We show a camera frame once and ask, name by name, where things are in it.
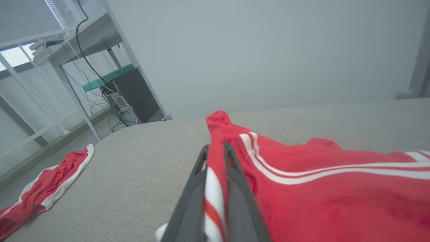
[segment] teal shelf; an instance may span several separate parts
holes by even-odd
[[[130,65],[126,65],[124,67],[121,67],[118,70],[115,70],[107,75],[103,76],[103,79],[106,81],[106,83],[111,82],[113,80],[115,80],[116,78],[118,78],[121,75],[124,75],[125,73],[131,71],[132,69],[134,69],[133,64]],[[90,81],[89,83],[82,85],[82,88],[88,92],[90,90],[93,90],[97,87],[102,86],[103,81],[101,79],[95,79]]]

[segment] window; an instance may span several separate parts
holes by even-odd
[[[30,46],[33,43],[30,44],[26,44],[23,45],[22,48],[25,50],[25,52],[30,56],[31,59],[34,58],[33,56],[33,50],[30,50]],[[28,58],[25,56],[25,54],[21,51],[21,49],[19,47],[14,47],[14,48],[10,48],[7,50],[2,50],[1,54],[4,56],[4,58],[6,59],[7,62],[9,62],[9,64],[12,67],[16,67],[17,65],[22,65],[24,63],[29,62]],[[6,70],[6,67],[4,67],[1,63],[0,63],[0,71],[4,71]]]

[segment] gray wall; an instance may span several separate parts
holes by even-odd
[[[393,99],[409,87],[426,0],[108,0],[165,111]]]

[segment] white stripe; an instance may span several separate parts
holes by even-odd
[[[307,174],[312,174],[320,171],[326,171],[326,170],[332,170],[332,169],[338,169],[338,168],[353,168],[353,167],[395,167],[395,168],[420,168],[420,167],[430,167],[430,162],[426,163],[415,163],[415,162],[381,162],[381,163],[367,163],[367,164],[347,164],[347,165],[338,165],[338,166],[332,166],[332,167],[325,167],[325,168],[319,168],[311,171],[303,171],[303,172],[286,172],[278,170],[272,166],[270,166],[261,156],[260,156],[260,147],[257,145],[257,139],[258,136],[256,133],[251,132],[250,133],[254,137],[254,154],[257,156],[257,158],[272,172],[278,173],[279,175],[284,176],[291,176],[291,177],[298,177],[303,176]],[[244,141],[246,150],[252,151],[251,146],[251,139],[247,134],[241,134],[240,137],[242,140],[247,139],[247,142]]]
[[[18,197],[18,202],[16,202],[12,207],[10,207],[10,208],[8,208],[6,211],[4,211],[4,212],[3,212],[3,214],[2,214],[2,215],[0,215],[0,218],[1,218],[1,217],[3,217],[5,214],[9,213],[9,212],[12,210],[12,208],[14,208],[14,207],[18,206],[20,203],[22,203],[22,195],[24,195],[24,193],[26,193],[26,192],[30,191],[30,189],[33,187],[33,185],[36,183],[36,181],[37,181],[37,180],[39,180],[40,175],[41,175],[44,171],[49,171],[49,170],[55,169],[57,166],[59,166],[59,165],[55,165],[55,166],[51,166],[51,167],[49,167],[49,168],[43,169],[43,170],[39,173],[39,175],[36,177],[36,179],[34,179],[32,182],[30,182],[29,184],[27,184],[27,185],[24,187],[24,189],[22,190],[21,194],[20,194],[20,195],[19,195],[19,197]]]
[[[206,172],[205,199],[214,207],[221,218],[225,230],[224,196],[221,184],[212,168]]]
[[[418,162],[429,162],[430,160],[425,157],[424,155],[418,153],[418,152],[406,152],[405,154],[409,155],[410,157],[412,157],[414,160],[418,161]]]
[[[374,168],[341,168],[337,170],[324,171],[317,174],[312,174],[306,177],[299,178],[287,178],[287,177],[279,177],[271,173],[267,170],[258,160],[255,158],[255,150],[251,148],[251,139],[246,134],[241,134],[240,137],[245,144],[246,150],[254,163],[255,167],[263,173],[267,178],[271,179],[274,182],[286,184],[286,185],[294,185],[306,183],[321,177],[326,177],[334,174],[341,174],[346,172],[365,172],[371,174],[379,174],[379,175],[391,175],[391,176],[401,176],[401,177],[409,177],[416,179],[425,179],[430,180],[430,171],[401,171],[401,170],[383,170],[383,169],[374,169]]]
[[[86,167],[88,162],[91,160],[92,156],[94,155],[94,146],[92,144],[87,145],[86,147],[88,151],[87,157],[83,160],[83,162],[79,165],[76,172],[70,176],[67,180],[65,180],[57,189],[56,191],[49,195],[47,198],[43,200],[43,202],[40,204],[44,207],[46,207],[46,210],[49,210],[53,205],[54,202],[57,201],[63,194],[66,192],[67,188],[72,185],[72,183],[76,180],[76,178],[79,176],[79,174],[82,172],[82,170]]]
[[[207,213],[205,213],[204,231],[207,236],[207,242],[223,242],[221,232]]]

